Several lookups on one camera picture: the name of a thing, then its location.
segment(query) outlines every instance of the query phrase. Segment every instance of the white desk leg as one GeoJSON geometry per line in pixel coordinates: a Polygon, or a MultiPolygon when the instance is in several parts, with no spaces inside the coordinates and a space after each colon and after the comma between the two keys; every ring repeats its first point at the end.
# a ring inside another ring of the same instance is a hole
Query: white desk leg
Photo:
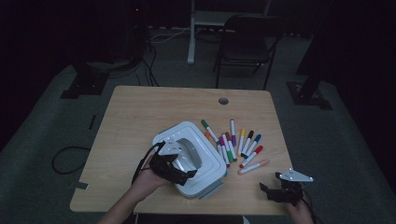
{"type": "Polygon", "coordinates": [[[195,1],[191,0],[191,31],[190,31],[190,46],[189,56],[187,58],[188,64],[194,64],[195,57],[195,1]]]}

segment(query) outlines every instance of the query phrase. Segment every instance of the gray carpet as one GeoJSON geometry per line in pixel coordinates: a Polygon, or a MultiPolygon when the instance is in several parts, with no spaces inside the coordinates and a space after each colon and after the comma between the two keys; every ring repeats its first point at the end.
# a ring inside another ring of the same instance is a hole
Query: gray carpet
{"type": "MultiPolygon", "coordinates": [[[[151,32],[156,35],[178,31],[151,32]]],[[[213,35],[200,37],[216,40],[213,35]]],[[[157,57],[153,75],[165,87],[214,88],[216,77],[212,67],[218,45],[198,40],[196,62],[188,65],[188,44],[185,37],[154,43],[157,57]]],[[[328,83],[319,87],[333,110],[294,105],[290,98],[286,82],[306,79],[295,76],[295,72],[308,46],[309,41],[299,37],[285,37],[279,43],[267,90],[274,98],[294,169],[315,178],[315,182],[306,184],[314,210],[324,223],[396,223],[395,195],[336,88],[328,83]]],[[[150,63],[153,55],[147,52],[145,60],[150,63]]],[[[103,63],[93,65],[109,67],[103,63]]],[[[265,69],[266,65],[251,75],[249,68],[224,68],[220,87],[260,90],[265,69]]],[[[74,213],[69,209],[81,170],[58,175],[51,169],[51,159],[63,147],[91,147],[114,88],[147,86],[147,73],[143,64],[132,71],[114,72],[102,95],[80,96],[77,100],[60,99],[75,77],[71,66],[52,80],[0,154],[0,223],[94,223],[103,215],[74,213]],[[90,128],[92,116],[96,120],[90,128]]],[[[58,158],[57,167],[64,171],[77,167],[88,153],[68,151],[58,158]]],[[[252,224],[290,223],[288,217],[247,219],[252,224]]]]}

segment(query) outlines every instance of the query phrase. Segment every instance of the dark wall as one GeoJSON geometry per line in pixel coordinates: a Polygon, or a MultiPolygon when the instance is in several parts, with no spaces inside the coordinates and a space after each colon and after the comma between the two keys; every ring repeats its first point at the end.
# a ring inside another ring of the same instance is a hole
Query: dark wall
{"type": "Polygon", "coordinates": [[[331,82],[396,192],[396,4],[334,1],[298,71],[331,82]]]}
{"type": "MultiPolygon", "coordinates": [[[[284,16],[289,33],[312,35],[329,0],[274,0],[270,15],[284,16]]],[[[197,0],[197,9],[262,12],[265,0],[197,0]]],[[[0,149],[18,130],[52,78],[71,63],[111,62],[136,56],[140,41],[125,43],[129,30],[144,22],[154,27],[190,26],[189,0],[4,0],[0,1],[0,149]],[[148,22],[141,21],[142,2],[148,22]]]]}
{"type": "Polygon", "coordinates": [[[0,1],[0,150],[53,77],[76,58],[112,63],[141,56],[138,2],[0,1]]]}

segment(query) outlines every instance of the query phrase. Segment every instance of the desk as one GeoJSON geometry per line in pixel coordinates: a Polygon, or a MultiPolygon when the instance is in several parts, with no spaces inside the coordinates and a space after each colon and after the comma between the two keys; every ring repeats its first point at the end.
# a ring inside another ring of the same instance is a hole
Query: desk
{"type": "Polygon", "coordinates": [[[230,130],[235,120],[237,138],[245,127],[262,135],[264,150],[254,159],[270,163],[239,175],[234,162],[222,178],[224,185],[198,200],[182,196],[174,185],[157,189],[134,210],[156,214],[282,215],[284,205],[268,201],[259,182],[279,189],[275,172],[291,167],[289,152],[268,91],[239,91],[120,86],[114,90],[70,208],[81,212],[105,212],[130,187],[137,164],[151,147],[154,136],[188,120],[202,132],[205,119],[215,134],[230,130]],[[226,97],[227,105],[219,98],[226,97]]]}
{"type": "MultiPolygon", "coordinates": [[[[265,1],[263,13],[244,13],[254,16],[268,14],[269,6],[272,0],[265,1]]],[[[219,12],[219,11],[201,11],[195,10],[195,0],[191,0],[191,32],[188,64],[194,64],[195,61],[195,25],[224,26],[224,23],[233,15],[241,14],[240,12],[219,12]]]]}

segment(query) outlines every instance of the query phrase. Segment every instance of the white container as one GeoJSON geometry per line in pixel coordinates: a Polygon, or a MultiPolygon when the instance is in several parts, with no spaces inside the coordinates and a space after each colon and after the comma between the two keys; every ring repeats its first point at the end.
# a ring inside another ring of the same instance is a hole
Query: white container
{"type": "Polygon", "coordinates": [[[183,172],[197,170],[184,186],[175,184],[186,197],[202,199],[221,187],[221,178],[226,174],[226,164],[212,144],[195,124],[184,121],[157,134],[152,144],[165,141],[160,155],[178,154],[173,165],[183,172]]]}

